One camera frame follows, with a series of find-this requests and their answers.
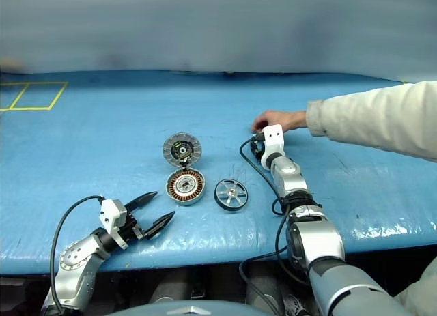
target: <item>pulley wheel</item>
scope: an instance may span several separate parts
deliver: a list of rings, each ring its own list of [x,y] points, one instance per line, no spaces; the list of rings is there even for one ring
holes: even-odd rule
[[[201,198],[205,188],[203,175],[195,169],[181,169],[167,180],[167,194],[180,205],[190,205]]]
[[[246,188],[234,179],[220,181],[214,190],[214,199],[218,205],[230,212],[243,208],[248,198]]]
[[[200,142],[187,133],[176,133],[165,140],[164,158],[173,166],[188,167],[197,162],[202,155]]]

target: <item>black cable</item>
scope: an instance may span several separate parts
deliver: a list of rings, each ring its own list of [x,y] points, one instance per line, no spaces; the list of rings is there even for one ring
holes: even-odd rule
[[[281,224],[279,224],[279,228],[278,231],[276,232],[276,238],[274,240],[274,251],[276,253],[276,258],[278,259],[278,263],[281,266],[281,268],[283,269],[283,271],[289,276],[291,277],[294,281],[296,281],[297,283],[304,285],[305,287],[309,287],[310,284],[307,281],[301,280],[300,278],[298,278],[296,275],[294,275],[293,273],[291,273],[288,268],[285,266],[284,262],[281,259],[280,253],[281,251],[279,250],[279,236],[281,234],[282,228],[284,226],[285,220],[287,219],[287,216],[290,212],[290,209],[287,208],[287,210],[285,211],[282,220],[281,220]]]
[[[284,246],[281,250],[279,250],[279,253],[282,253],[285,250],[287,250],[286,246]],[[238,266],[238,270],[240,271],[240,275],[241,275],[243,281],[246,282],[246,284],[249,287],[251,287],[252,290],[255,291],[257,295],[259,295],[259,297],[270,307],[270,309],[273,311],[273,313],[276,316],[282,316],[282,314],[279,312],[278,308],[276,308],[276,306],[264,295],[264,293],[262,293],[262,291],[260,289],[257,288],[257,286],[255,284],[252,283],[252,281],[244,273],[244,266],[246,265],[246,263],[250,263],[251,261],[255,261],[258,259],[271,257],[271,256],[274,256],[275,254],[276,254],[276,251],[274,253],[266,253],[265,255],[260,255],[260,256],[246,259],[240,263],[240,265]]]
[[[284,214],[283,214],[282,212],[277,212],[277,211],[274,209],[274,207],[275,207],[275,205],[276,205],[276,202],[278,202],[278,201],[279,201],[278,198],[276,198],[276,199],[273,201],[273,203],[272,203],[272,212],[273,212],[273,214],[275,214],[275,215],[278,215],[278,216],[284,216]]]
[[[241,156],[247,161],[247,163],[249,165],[252,166],[253,169],[255,169],[257,171],[257,173],[259,173],[262,178],[264,178],[264,180],[267,182],[267,184],[272,188],[274,195],[276,195],[277,199],[279,200],[279,203],[282,205],[282,200],[281,200],[281,196],[279,195],[277,189],[274,187],[273,183],[268,179],[268,177],[266,176],[266,174],[264,174],[262,171],[259,170],[259,168],[253,163],[251,162],[251,160],[249,158],[247,158],[247,156],[244,154],[243,152],[243,147],[249,143],[250,141],[252,141],[253,139],[250,138],[249,140],[247,140],[246,142],[244,142],[241,146],[240,146],[240,154]]]
[[[55,286],[55,251],[56,251],[57,238],[59,237],[59,232],[61,231],[61,227],[62,227],[65,219],[67,218],[68,214],[75,207],[80,205],[82,202],[85,202],[86,200],[91,200],[91,199],[98,199],[99,201],[102,201],[104,198],[101,197],[100,195],[91,195],[89,197],[86,197],[86,198],[83,198],[83,199],[77,201],[74,205],[72,205],[70,208],[68,208],[68,210],[62,216],[61,220],[59,221],[59,224],[57,225],[55,235],[53,236],[52,249],[50,252],[50,285],[51,285],[51,290],[52,290],[53,301],[55,302],[57,311],[59,312],[60,315],[62,315],[64,313],[64,309],[62,308],[61,302],[59,302],[59,299],[57,297],[56,286]]]

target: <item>yellow tape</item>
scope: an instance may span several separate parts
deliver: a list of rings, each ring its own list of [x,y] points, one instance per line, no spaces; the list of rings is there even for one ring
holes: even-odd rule
[[[58,85],[62,84],[61,89],[57,92],[49,106],[15,106],[20,100],[21,96],[26,92],[30,85]],[[59,97],[65,91],[68,82],[19,82],[19,83],[0,83],[0,86],[17,86],[24,85],[20,93],[15,97],[14,101],[8,108],[0,108],[0,111],[47,111],[51,110],[58,101]]]

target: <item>human arm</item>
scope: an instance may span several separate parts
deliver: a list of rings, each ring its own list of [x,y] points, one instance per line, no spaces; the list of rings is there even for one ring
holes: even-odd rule
[[[304,117],[276,113],[259,116],[253,130],[266,122],[281,124],[284,131],[308,127],[314,136],[437,161],[437,81],[309,102]]]

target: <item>blue table surface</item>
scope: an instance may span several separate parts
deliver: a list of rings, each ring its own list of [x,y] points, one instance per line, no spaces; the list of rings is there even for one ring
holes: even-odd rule
[[[127,203],[159,191],[135,211],[143,227],[175,210],[158,237],[115,253],[103,270],[241,261],[270,252],[280,221],[270,211],[274,195],[238,153],[254,117],[265,109],[300,110],[309,100],[399,84],[337,74],[3,75],[0,107],[20,91],[5,83],[27,81],[68,81],[68,86],[49,111],[0,116],[2,274],[48,272],[61,215],[75,201],[96,194]],[[16,106],[48,105],[58,90],[30,85]],[[195,168],[206,177],[206,192],[188,207],[165,193],[175,168],[163,158],[162,146],[176,132],[195,135],[203,149]],[[312,137],[307,129],[286,133],[285,150],[338,227],[347,253],[437,243],[437,164]],[[228,177],[249,192],[249,202],[235,214],[213,197],[216,183]],[[57,256],[100,226],[99,210],[90,201],[70,214]]]

